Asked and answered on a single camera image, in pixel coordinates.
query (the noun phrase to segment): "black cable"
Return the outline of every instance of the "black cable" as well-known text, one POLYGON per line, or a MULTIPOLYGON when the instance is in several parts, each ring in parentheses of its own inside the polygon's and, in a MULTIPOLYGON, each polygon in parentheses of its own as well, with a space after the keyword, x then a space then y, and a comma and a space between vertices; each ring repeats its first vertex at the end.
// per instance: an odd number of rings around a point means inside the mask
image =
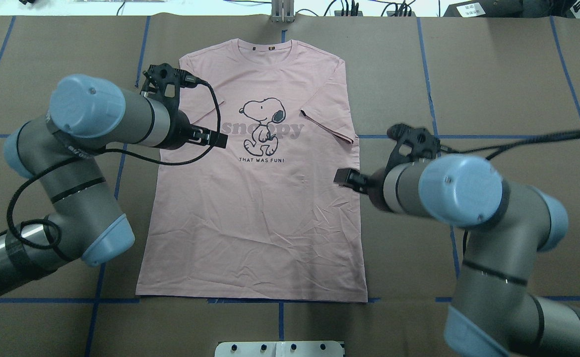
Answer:
MULTIPOLYGON (((208 84, 208 82, 202 81, 200 84, 203 86, 206 86, 206 88, 208 88, 208 90, 210 90, 210 95, 212 95, 212 100, 213 100, 213 103, 215 104, 215 111, 217 111, 217 133, 219 133, 219 129, 221 128, 221 113, 219 111, 219 103, 217 102, 217 96, 215 95, 215 91, 212 89, 212 86, 210 86, 210 84, 208 84)), ((144 161, 149 161, 150 163, 154 163, 154 164, 165 165, 165 166, 180 166, 180 165, 188 165, 188 164, 194 163, 195 161, 206 156, 206 154, 208 154, 208 152, 210 152, 212 150, 212 148, 215 147, 215 144, 217 144, 218 139, 219 139, 219 135, 215 136, 215 141, 212 144, 210 144, 208 149, 206 149, 204 152, 202 152, 196 158, 191 159, 191 160, 187 160, 187 161, 181 161, 178 163, 170 163, 170 162, 166 162, 166 161, 160 161, 160 160, 147 158, 146 156, 142 156, 140 154, 136 154, 135 152, 127 151, 127 150, 123 150, 123 149, 104 149, 101 151, 101 153, 104 154, 106 152, 119 152, 120 154, 127 154, 129 156, 133 156, 134 158, 138 158, 138 159, 141 159, 144 161)))
POLYGON ((391 6, 391 5, 395 5, 396 6, 396 12, 398 12, 398 4, 394 3, 394 2, 389 2, 387 4, 387 6, 385 6, 385 8, 383 9, 382 13, 380 13, 380 16, 384 16, 385 15, 385 11, 387 11, 387 7, 391 6))
POLYGON ((118 7, 118 11, 116 11, 116 16, 118 16, 120 14, 120 10, 122 10, 122 7, 124 7, 126 3, 127 3, 126 1, 123 1, 122 5, 120 5, 120 7, 118 7))
POLYGON ((14 195, 12 195, 12 197, 10 199, 10 203, 8 204, 8 209, 6 212, 6 221, 8 224, 8 231, 10 231, 10 233, 14 236, 14 238, 16 238, 19 242, 21 242, 22 244, 25 244, 26 246, 30 246, 32 248, 35 248, 35 249, 52 249, 52 248, 58 246, 58 244, 61 242, 61 234, 62 234, 61 228, 56 223, 50 221, 49 219, 36 219, 36 220, 26 221, 26 222, 23 222, 23 224, 21 225, 21 228, 23 228, 24 226, 27 226, 28 224, 34 224, 34 223, 40 223, 40 224, 43 224, 43 226, 53 227, 54 229, 56 229, 56 231, 58 233, 58 235, 56 236, 56 239, 53 242, 51 242, 48 245, 41 245, 41 244, 37 244, 35 242, 32 242, 28 239, 23 238, 22 235, 20 235, 20 231, 18 231, 16 229, 16 226, 14 226, 14 217, 13 217, 14 208, 16 207, 16 203, 18 201, 18 198, 23 193, 23 191, 25 191, 25 189, 27 189, 27 187, 29 185, 38 181, 40 178, 49 174, 50 172, 52 172, 56 169, 60 169, 61 167, 65 166, 65 165, 69 165, 71 163, 74 163, 78 160, 81 160, 81 159, 80 158, 69 158, 69 159, 63 160, 60 163, 57 163, 55 165, 51 165, 47 169, 43 170, 42 172, 39 172, 38 174, 34 175, 32 178, 27 180, 25 183, 23 183, 23 185, 21 185, 16 190, 16 192, 14 192, 14 195))
POLYGON ((256 4, 271 4, 271 1, 252 1, 252 0, 224 0, 227 2, 254 2, 256 4))
MULTIPOLYGON (((212 95, 213 104, 215 105, 215 111, 217 111, 217 133, 219 133, 219 130, 221 128, 221 113, 219 111, 219 102, 217 102, 217 95, 215 95, 215 91, 213 90, 212 86, 210 86, 210 84, 208 82, 200 80, 199 84, 206 86, 206 88, 208 88, 208 90, 210 91, 210 95, 212 95)), ((151 163, 156 163, 159 165, 179 166, 179 165, 188 165, 190 163, 194 163, 195 161, 206 156, 206 154, 208 154, 208 152, 210 152, 210 150, 212 150, 212 148, 215 147, 215 145, 217 144, 217 140, 219 140, 219 135, 215 136, 215 140, 212 142, 212 144, 210 144, 210 147, 208 149, 206 149, 204 152, 202 152, 199 156, 197 156, 196 158, 193 158, 191 160, 182 161, 179 163, 168 163, 165 161, 155 160, 155 159, 147 158, 146 156, 142 156, 140 154, 136 154, 135 152, 122 150, 122 149, 104 149, 102 151, 99 151, 99 153, 104 154, 107 152, 119 152, 121 154, 127 154, 129 156, 133 156, 134 158, 149 161, 151 163)), ((33 219, 33 220, 22 222, 21 229, 25 226, 30 225, 30 224, 43 224, 43 226, 49 226, 49 227, 52 227, 56 230, 57 234, 56 234, 56 239, 54 239, 54 241, 50 242, 48 245, 37 244, 37 243, 32 242, 26 238, 23 238, 22 235, 20 234, 20 231, 17 230, 16 226, 14 225, 14 217, 13 217, 14 208, 16 207, 16 203, 18 201, 18 198, 25 191, 25 189, 27 189, 27 187, 29 187, 29 185, 40 180, 40 178, 49 174, 50 172, 57 170, 57 169, 60 169, 61 167, 64 167, 65 165, 69 165, 69 164, 74 163, 74 162, 79 161, 79 160, 82 160, 82 159, 76 157, 76 158, 69 158, 67 160, 63 160, 59 163, 52 165, 51 167, 48 167, 47 169, 36 174, 35 176, 33 176, 32 178, 27 180, 25 183, 23 183, 23 185, 21 185, 16 190, 16 192, 14 192, 14 195, 10 199, 10 203, 8 204, 8 209, 6 212, 6 221, 7 221, 8 229, 4 232, 1 232, 0 237, 9 231, 14 236, 14 238, 16 238, 18 241, 22 242, 22 244, 24 244, 26 246, 30 246, 30 247, 35 248, 35 249, 53 249, 53 248, 56 248, 58 246, 58 244, 61 242, 61 237, 63 234, 61 231, 61 228, 56 223, 50 221, 49 219, 33 219)))
POLYGON ((330 4, 327 5, 327 9, 325 9, 325 13, 323 14, 323 16, 327 16, 327 12, 329 11, 331 5, 333 5, 333 3, 335 3, 338 0, 331 0, 330 4))
POLYGON ((464 235, 462 236, 462 260, 466 255, 466 240, 468 239, 468 231, 464 231, 464 235))
POLYGON ((407 10, 410 11, 410 7, 408 6, 407 2, 403 1, 400 7, 396 6, 396 11, 392 14, 392 16, 407 16, 407 10))
MULTIPOLYGON (((469 150, 465 150, 465 151, 458 151, 458 150, 452 149, 451 147, 443 145, 440 148, 440 151, 444 151, 444 152, 449 153, 449 154, 467 154, 470 152, 478 152, 478 151, 486 151, 486 150, 496 149, 495 152, 493 152, 489 156, 486 156, 486 160, 490 161, 490 160, 496 158, 497 156, 499 156, 499 154, 502 154, 503 152, 506 152, 510 149, 513 149, 514 147, 518 147, 521 145, 546 144, 549 142, 560 142, 560 141, 576 140, 576 139, 580 139, 580 129, 568 130, 568 131, 558 131, 556 133, 549 133, 549 134, 544 134, 544 135, 535 135, 535 136, 531 136, 530 138, 526 138, 524 140, 519 140, 516 142, 509 143, 509 144, 478 147, 476 149, 469 149, 469 150)), ((466 254, 467 240, 468 240, 468 230, 464 231, 464 235, 462 237, 462 257, 464 257, 464 254, 466 254)))
POLYGON ((309 12, 313 13, 315 16, 318 16, 317 13, 315 13, 314 11, 312 11, 310 9, 300 9, 300 10, 297 10, 296 13, 300 13, 301 11, 309 11, 309 12))

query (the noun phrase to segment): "t-shirt sleeve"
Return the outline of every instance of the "t-shirt sleeve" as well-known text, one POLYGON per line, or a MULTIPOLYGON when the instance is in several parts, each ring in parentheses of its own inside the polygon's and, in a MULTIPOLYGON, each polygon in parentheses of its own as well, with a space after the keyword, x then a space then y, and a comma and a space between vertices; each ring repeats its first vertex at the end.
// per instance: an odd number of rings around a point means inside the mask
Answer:
POLYGON ((339 59, 331 76, 301 107, 301 113, 333 135, 353 144, 358 136, 351 122, 345 75, 345 61, 339 59))
MULTIPOLYGON (((217 96, 217 103, 221 105, 224 99, 220 91, 215 88, 215 84, 212 83, 212 78, 204 77, 203 73, 199 73, 195 70, 194 63, 192 59, 185 55, 179 59, 179 67, 187 72, 196 75, 197 77, 208 81, 208 83, 215 90, 215 95, 217 96)), ((179 91, 179 110, 183 111, 191 124, 199 122, 207 115, 217 115, 215 114, 215 104, 212 101, 212 96, 210 91, 205 86, 201 84, 195 88, 181 88, 179 91)))

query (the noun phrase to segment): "snoopy graphic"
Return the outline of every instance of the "snoopy graphic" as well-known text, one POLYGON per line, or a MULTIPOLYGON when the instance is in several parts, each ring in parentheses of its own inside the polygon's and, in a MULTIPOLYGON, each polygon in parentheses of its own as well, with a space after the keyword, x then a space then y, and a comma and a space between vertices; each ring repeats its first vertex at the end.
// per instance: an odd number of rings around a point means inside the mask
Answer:
POLYGON ((279 145, 279 139, 267 125, 271 122, 279 124, 285 120, 285 108, 281 101, 276 98, 251 100, 239 109, 239 113, 258 122, 258 126, 252 131, 252 140, 244 140, 246 151, 254 156, 272 156, 279 145))

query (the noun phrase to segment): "dog ear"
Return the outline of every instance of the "dog ear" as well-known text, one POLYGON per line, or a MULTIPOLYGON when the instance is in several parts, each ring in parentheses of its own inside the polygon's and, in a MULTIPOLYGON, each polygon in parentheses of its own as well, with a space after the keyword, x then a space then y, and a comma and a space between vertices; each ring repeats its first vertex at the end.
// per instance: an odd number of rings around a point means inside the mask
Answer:
POLYGON ((276 111, 272 116, 272 122, 279 123, 285 120, 285 111, 276 111))

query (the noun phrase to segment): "pink t-shirt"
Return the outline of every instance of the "pink t-shirt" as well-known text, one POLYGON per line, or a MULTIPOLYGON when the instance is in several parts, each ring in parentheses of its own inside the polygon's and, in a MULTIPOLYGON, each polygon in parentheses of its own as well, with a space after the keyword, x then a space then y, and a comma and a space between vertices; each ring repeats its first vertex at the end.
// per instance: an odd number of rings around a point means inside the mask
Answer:
MULTIPOLYGON (((233 39, 180 65, 215 89, 228 147, 160 166, 136 294, 366 302, 359 195, 333 183, 359 167, 345 62, 299 41, 233 39)), ((180 109, 215 129, 210 98, 182 89, 180 109)))

